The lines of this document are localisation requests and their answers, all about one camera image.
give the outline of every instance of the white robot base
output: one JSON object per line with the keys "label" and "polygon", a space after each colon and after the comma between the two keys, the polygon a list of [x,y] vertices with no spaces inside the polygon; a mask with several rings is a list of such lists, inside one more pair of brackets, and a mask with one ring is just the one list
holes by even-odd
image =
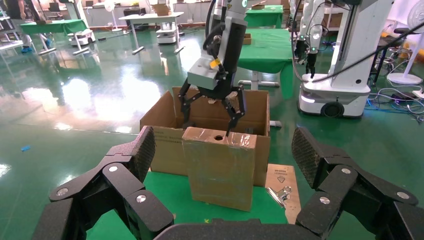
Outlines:
{"label": "white robot base", "polygon": [[401,85],[418,85],[423,82],[423,79],[407,74],[406,76],[403,73],[390,73],[387,75],[387,80],[395,84]]}
{"label": "white robot base", "polygon": [[[73,33],[68,34],[68,37],[70,37],[69,42],[71,46],[78,46]],[[78,38],[79,45],[81,46],[85,46],[96,41],[93,30],[90,29],[85,29],[84,31],[77,32],[76,37]]]}
{"label": "white robot base", "polygon": [[176,36],[161,36],[158,35],[157,36],[157,43],[158,44],[173,44],[177,42],[177,38]]}
{"label": "white robot base", "polygon": [[[314,79],[325,78],[327,74],[315,74]],[[311,81],[311,74],[302,79]],[[300,85],[298,109],[305,114],[326,117],[360,118],[364,113],[370,88],[333,88],[330,79],[320,82],[306,82]]]}

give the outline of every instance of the cardboard box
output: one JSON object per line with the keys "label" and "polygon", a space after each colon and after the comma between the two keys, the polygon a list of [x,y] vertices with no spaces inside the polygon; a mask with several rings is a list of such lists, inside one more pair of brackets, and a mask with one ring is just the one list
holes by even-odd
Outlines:
{"label": "cardboard box", "polygon": [[244,39],[243,39],[243,45],[250,45],[250,44],[252,44],[252,35],[250,33],[245,33]]}
{"label": "cardboard box", "polygon": [[188,127],[182,136],[193,200],[249,212],[256,135]]}
{"label": "cardboard box", "polygon": [[[143,126],[153,126],[156,140],[156,153],[151,163],[153,172],[187,176],[184,158],[182,129],[184,116],[178,99],[180,87],[173,87],[173,96],[166,92],[140,120]],[[187,96],[192,97],[198,90],[189,89]],[[253,184],[264,187],[267,178],[268,156],[270,154],[270,98],[267,91],[244,91],[246,115],[239,121],[234,132],[245,133],[252,128],[256,138],[256,153]],[[230,117],[220,102],[210,104],[202,97],[191,104],[190,120],[196,127],[226,131]]]}
{"label": "cardboard box", "polygon": [[257,4],[252,6],[252,10],[261,10],[264,8],[265,8],[265,5],[262,5],[262,4]]}
{"label": "cardboard box", "polygon": [[35,24],[37,25],[46,25],[46,24],[51,24],[53,23],[52,20],[40,20],[40,21],[35,21]]}
{"label": "cardboard box", "polygon": [[289,165],[268,164],[266,175],[266,188],[279,192],[284,187],[291,187],[290,198],[285,201],[285,217],[289,224],[295,224],[301,211],[298,183],[296,181],[295,167]]}
{"label": "cardboard box", "polygon": [[158,15],[158,16],[168,16],[171,15],[172,12],[170,10],[170,8],[168,7],[168,5],[161,3],[161,4],[154,4],[152,5],[154,12]]}
{"label": "cardboard box", "polygon": [[[329,20],[329,14],[324,14],[324,19],[322,20],[322,25],[327,26]],[[340,24],[342,23],[343,13],[336,13],[331,15],[329,28],[340,28]]]}

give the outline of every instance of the white table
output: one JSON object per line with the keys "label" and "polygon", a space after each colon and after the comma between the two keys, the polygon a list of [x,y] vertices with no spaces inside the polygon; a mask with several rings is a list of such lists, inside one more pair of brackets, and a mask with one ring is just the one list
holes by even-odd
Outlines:
{"label": "white table", "polygon": [[184,46],[180,46],[180,33],[177,26],[177,17],[181,16],[184,12],[173,12],[168,16],[158,16],[156,13],[144,14],[142,16],[138,14],[128,15],[120,17],[119,20],[128,20],[131,24],[132,34],[134,35],[135,47],[136,49],[132,51],[132,54],[135,55],[141,50],[144,49],[144,46],[139,46],[137,41],[136,30],[134,29],[134,24],[161,24],[161,23],[174,23],[176,29],[176,46],[177,49],[174,51],[175,54],[178,54]]}

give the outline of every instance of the table leg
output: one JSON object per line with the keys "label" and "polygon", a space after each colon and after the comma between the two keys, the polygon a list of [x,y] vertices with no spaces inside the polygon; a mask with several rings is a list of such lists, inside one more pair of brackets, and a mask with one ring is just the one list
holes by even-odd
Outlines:
{"label": "table leg", "polygon": [[385,48],[381,54],[380,62],[378,63],[377,73],[375,73],[375,77],[374,77],[374,83],[376,83],[377,79],[379,78],[380,71],[382,70],[382,67],[384,64],[384,59],[386,58],[387,50],[388,48]]}
{"label": "table leg", "polygon": [[262,72],[253,71],[252,72],[252,81],[240,80],[238,84],[241,85],[251,85],[251,90],[258,90],[259,86],[263,87],[273,87],[279,88],[280,83],[276,81],[262,81]]}
{"label": "table leg", "polygon": [[[262,72],[258,71],[252,71],[252,81],[246,81],[246,80],[240,80],[238,81],[238,84],[242,85],[251,85],[251,90],[258,90],[259,86],[267,86],[267,87],[280,87],[280,84],[278,82],[271,82],[271,81],[262,81]],[[277,127],[281,128],[281,122],[280,121],[269,121],[269,125],[271,127]]]}
{"label": "table leg", "polygon": [[48,53],[51,53],[51,52],[53,52],[53,51],[56,51],[56,48],[55,47],[53,47],[53,48],[48,48],[47,47],[47,45],[46,45],[46,43],[44,42],[44,40],[43,40],[43,37],[42,37],[42,34],[41,33],[39,33],[38,34],[39,35],[39,37],[40,37],[40,40],[41,40],[41,43],[42,43],[42,45],[43,45],[43,47],[44,47],[44,51],[40,51],[39,53],[38,53],[38,55],[44,55],[44,54],[48,54]]}
{"label": "table leg", "polygon": [[72,55],[75,56],[75,55],[78,55],[78,54],[82,54],[82,53],[84,53],[84,52],[86,52],[86,51],[89,50],[88,47],[81,48],[81,44],[80,44],[80,41],[78,40],[78,37],[77,37],[77,33],[76,32],[73,33],[73,38],[75,38],[76,45],[78,46],[78,51],[74,51],[72,53]]}
{"label": "table leg", "polygon": [[134,51],[132,51],[132,55],[136,55],[141,50],[143,50],[145,47],[139,46],[139,42],[137,41],[136,29],[134,28],[133,21],[129,20],[129,23],[131,24],[131,31],[132,31],[132,35],[134,36],[134,42],[135,42],[135,47],[136,47],[136,49]]}
{"label": "table leg", "polygon": [[180,46],[180,31],[178,30],[177,18],[175,18],[175,21],[173,23],[175,24],[176,31],[176,50],[173,51],[173,53],[178,54],[181,50],[183,50],[184,46]]}

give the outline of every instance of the green table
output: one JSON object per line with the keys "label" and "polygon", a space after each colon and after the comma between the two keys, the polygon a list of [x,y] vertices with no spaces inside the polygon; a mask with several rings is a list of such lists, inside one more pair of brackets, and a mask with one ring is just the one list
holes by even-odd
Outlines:
{"label": "green table", "polygon": [[265,5],[264,9],[249,9],[244,20],[248,27],[275,26],[281,28],[283,22],[283,5]]}
{"label": "green table", "polygon": [[[192,200],[186,176],[149,172],[144,185],[174,214],[176,224],[211,223],[212,219],[217,218],[227,221],[260,219],[263,224],[287,223],[284,208],[263,187],[253,187],[252,208],[246,212]],[[103,215],[87,232],[87,239],[134,239],[124,224],[117,225],[117,218],[114,212]]]}
{"label": "green table", "polygon": [[56,48],[47,48],[46,44],[43,41],[43,38],[41,37],[41,34],[45,33],[65,33],[67,35],[73,34],[73,37],[76,40],[76,44],[78,46],[78,51],[74,52],[73,55],[78,55],[88,50],[87,47],[81,48],[80,41],[77,40],[77,32],[82,32],[87,29],[85,22],[81,19],[56,20],[48,24],[36,24],[35,22],[30,22],[21,24],[20,27],[22,28],[22,31],[28,35],[40,35],[41,42],[44,46],[45,51],[40,52],[39,55],[50,53],[56,50]]}
{"label": "green table", "polygon": [[[241,48],[238,66],[252,70],[254,75],[259,73],[278,74],[280,82],[291,81],[293,78],[292,47],[290,34],[286,29],[247,29],[251,34],[252,43]],[[258,78],[253,79],[252,88],[259,86],[279,87],[278,83],[266,84]],[[250,81],[239,81],[239,84],[251,84]]]}
{"label": "green table", "polygon": [[73,34],[87,29],[86,24],[81,19],[75,20],[57,20],[49,24],[36,24],[35,22],[21,24],[22,31],[30,34],[45,34],[45,33],[65,33]]}

